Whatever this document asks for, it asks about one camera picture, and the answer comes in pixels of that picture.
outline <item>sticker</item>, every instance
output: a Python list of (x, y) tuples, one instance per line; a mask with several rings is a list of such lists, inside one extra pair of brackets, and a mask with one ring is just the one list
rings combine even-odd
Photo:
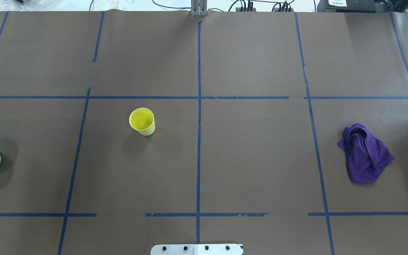
[(328, 0), (329, 5), (347, 7), (345, 0)]

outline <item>purple towel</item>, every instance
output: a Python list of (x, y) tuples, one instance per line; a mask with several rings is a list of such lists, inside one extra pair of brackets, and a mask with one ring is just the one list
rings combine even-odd
[(338, 146), (346, 154), (348, 177), (358, 184), (377, 181), (387, 165), (395, 159), (385, 144), (360, 123), (344, 129)]

